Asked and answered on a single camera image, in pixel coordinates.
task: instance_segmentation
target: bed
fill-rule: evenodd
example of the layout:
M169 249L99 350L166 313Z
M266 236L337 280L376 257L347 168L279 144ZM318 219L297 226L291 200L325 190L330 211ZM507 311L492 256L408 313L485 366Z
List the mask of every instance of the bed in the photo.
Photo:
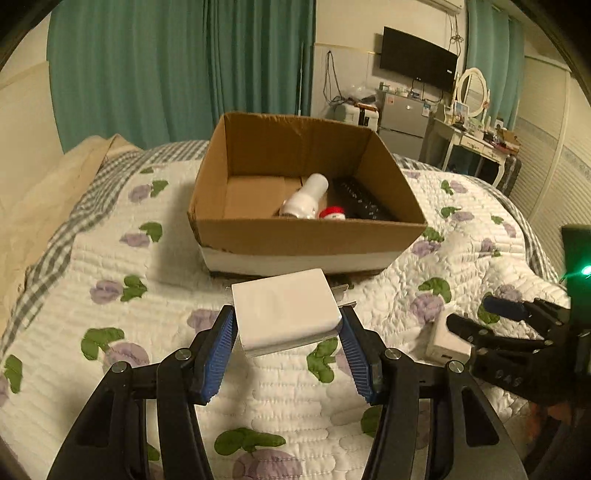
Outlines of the bed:
M0 437L32 480L46 478L110 365L161 361L230 301L226 288L235 280L208 274L186 217L206 149L206 141L180 142L103 164L28 270L0 342ZM350 285L346 299L357 302L364 326L419 361L445 304L500 334L534 338L526 325L479 312L488 293L567 305L527 221L484 182L395 158L429 228L380 274L331 279ZM326 368L314 368L311 356L327 357ZM235 347L219 394L197 408L215 477L361 478L372 415L344 359L336 338L255 359ZM525 455L528 404L482 388ZM150 468L163 478L155 405L148 404ZM225 441L244 427L275 446L247 452ZM420 478L422 428L416 447Z

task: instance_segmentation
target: beige blanket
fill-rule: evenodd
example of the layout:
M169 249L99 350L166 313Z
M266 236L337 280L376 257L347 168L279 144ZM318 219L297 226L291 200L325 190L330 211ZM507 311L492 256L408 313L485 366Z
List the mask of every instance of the beige blanket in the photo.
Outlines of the beige blanket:
M41 257L100 165L128 150L139 148L119 135L108 140L86 138L9 212L4 212L0 235L0 332L6 328L11 309L24 288L27 268Z

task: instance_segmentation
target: mini fridge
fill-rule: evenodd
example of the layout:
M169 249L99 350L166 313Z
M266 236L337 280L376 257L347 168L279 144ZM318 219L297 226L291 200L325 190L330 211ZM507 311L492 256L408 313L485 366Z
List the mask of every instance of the mini fridge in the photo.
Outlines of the mini fridge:
M386 93L378 135L390 152L418 160L428 120L427 103Z

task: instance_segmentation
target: wall-mounted tv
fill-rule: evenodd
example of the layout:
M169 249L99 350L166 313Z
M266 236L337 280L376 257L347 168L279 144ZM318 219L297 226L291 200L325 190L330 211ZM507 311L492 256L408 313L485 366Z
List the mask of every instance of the wall-mounted tv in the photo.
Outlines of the wall-mounted tv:
M392 70L444 92L453 90L457 55L422 38L384 27L379 67Z

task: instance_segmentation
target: air conditioner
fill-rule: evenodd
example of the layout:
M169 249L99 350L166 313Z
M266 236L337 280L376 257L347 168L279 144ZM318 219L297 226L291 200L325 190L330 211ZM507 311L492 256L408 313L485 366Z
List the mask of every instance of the air conditioner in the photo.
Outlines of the air conditioner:
M444 10L452 15L457 15L464 8L464 0L420 0L424 4Z

